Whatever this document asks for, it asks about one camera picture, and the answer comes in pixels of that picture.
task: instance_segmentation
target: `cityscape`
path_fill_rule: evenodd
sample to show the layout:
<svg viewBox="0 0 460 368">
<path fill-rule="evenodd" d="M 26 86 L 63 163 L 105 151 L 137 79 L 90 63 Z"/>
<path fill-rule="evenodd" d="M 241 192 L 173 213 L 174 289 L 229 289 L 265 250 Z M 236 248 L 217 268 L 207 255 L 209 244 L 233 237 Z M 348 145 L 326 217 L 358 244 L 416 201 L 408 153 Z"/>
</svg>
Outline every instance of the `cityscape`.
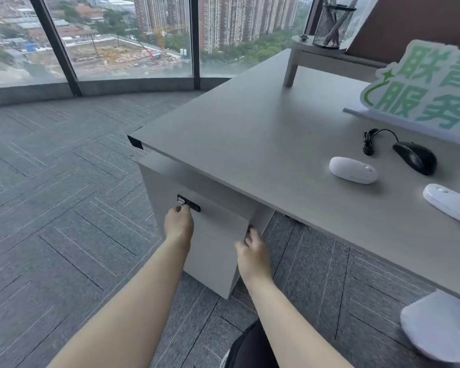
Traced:
<svg viewBox="0 0 460 368">
<path fill-rule="evenodd" d="M 190 76 L 189 0 L 44 0 L 79 80 Z M 202 74 L 290 45 L 312 0 L 198 0 Z M 30 0 L 0 0 L 0 87 L 65 81 Z"/>
</svg>

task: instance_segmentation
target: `desk top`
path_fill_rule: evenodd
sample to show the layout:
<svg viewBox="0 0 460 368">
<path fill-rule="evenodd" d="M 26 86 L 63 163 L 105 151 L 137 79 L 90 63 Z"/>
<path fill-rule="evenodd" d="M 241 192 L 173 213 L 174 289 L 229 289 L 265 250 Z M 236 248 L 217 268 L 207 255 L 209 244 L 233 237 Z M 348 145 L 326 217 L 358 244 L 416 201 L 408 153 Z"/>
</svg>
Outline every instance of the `desk top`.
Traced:
<svg viewBox="0 0 460 368">
<path fill-rule="evenodd" d="M 344 113 L 367 83 L 299 67 L 282 86 L 289 50 L 136 130 L 145 147 L 399 266 L 460 297 L 460 222 L 422 196 L 429 183 L 460 192 L 460 146 Z M 426 177 L 379 134 L 362 152 L 362 133 L 387 126 L 430 148 L 438 170 Z M 374 166 L 359 185 L 329 171 L 333 156 Z"/>
</svg>

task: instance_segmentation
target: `person's left hand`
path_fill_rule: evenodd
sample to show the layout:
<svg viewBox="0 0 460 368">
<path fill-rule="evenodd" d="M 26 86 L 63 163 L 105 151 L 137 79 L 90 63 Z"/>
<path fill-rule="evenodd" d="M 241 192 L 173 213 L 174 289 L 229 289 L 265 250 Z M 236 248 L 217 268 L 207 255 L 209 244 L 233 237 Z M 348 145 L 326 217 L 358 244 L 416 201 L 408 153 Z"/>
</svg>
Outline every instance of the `person's left hand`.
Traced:
<svg viewBox="0 0 460 368">
<path fill-rule="evenodd" d="M 190 245 L 194 231 L 191 209 L 187 205 L 178 205 L 170 209 L 165 216 L 164 228 L 166 240 Z"/>
</svg>

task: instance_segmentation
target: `forearm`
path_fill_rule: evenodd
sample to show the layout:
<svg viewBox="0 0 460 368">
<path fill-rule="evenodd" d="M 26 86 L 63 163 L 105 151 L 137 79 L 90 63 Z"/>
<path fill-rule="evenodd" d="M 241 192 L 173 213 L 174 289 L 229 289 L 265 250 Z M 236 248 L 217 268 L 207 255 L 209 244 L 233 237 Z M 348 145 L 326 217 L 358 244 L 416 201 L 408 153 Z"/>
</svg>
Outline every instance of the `forearm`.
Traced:
<svg viewBox="0 0 460 368">
<path fill-rule="evenodd" d="M 271 280 L 249 293 L 281 368 L 351 368 Z"/>
<path fill-rule="evenodd" d="M 169 316 L 188 243 L 166 240 L 60 351 L 51 368 L 147 367 Z"/>
</svg>

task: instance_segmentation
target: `hand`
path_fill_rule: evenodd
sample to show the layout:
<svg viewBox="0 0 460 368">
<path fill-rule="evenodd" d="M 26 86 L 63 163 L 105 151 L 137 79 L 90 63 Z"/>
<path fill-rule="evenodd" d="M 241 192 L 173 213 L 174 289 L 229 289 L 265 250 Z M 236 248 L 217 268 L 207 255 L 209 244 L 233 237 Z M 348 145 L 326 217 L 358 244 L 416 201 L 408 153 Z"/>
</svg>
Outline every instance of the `hand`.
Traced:
<svg viewBox="0 0 460 368">
<path fill-rule="evenodd" d="M 252 291 L 262 282 L 273 282 L 269 251 L 259 232 L 251 227 L 250 236 L 235 243 L 238 256 L 238 269 L 247 289 Z"/>
<path fill-rule="evenodd" d="M 165 216 L 164 222 L 166 241 L 177 241 L 190 245 L 194 231 L 194 221 L 187 205 L 175 206 Z"/>
</svg>

